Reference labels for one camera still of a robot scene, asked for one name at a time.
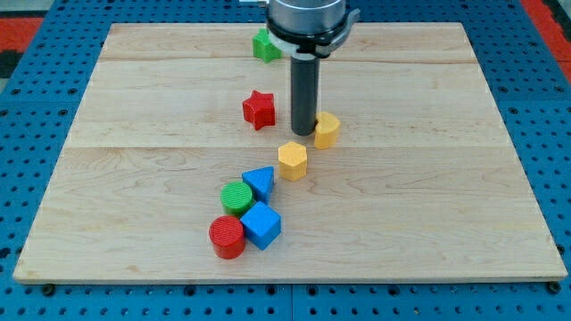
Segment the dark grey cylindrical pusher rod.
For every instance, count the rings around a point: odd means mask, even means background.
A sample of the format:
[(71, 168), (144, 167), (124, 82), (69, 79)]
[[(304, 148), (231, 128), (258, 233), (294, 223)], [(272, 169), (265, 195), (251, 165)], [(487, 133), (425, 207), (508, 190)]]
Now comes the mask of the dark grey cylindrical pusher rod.
[(316, 127), (319, 97), (319, 58), (290, 61), (291, 129), (308, 136)]

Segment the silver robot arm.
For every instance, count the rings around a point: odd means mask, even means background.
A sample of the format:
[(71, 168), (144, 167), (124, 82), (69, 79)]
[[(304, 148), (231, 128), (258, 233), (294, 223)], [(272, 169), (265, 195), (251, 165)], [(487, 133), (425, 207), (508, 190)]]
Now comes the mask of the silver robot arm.
[(345, 0), (256, 0), (269, 42), (290, 56), (291, 129), (308, 136), (317, 124), (320, 61), (343, 45), (360, 20)]

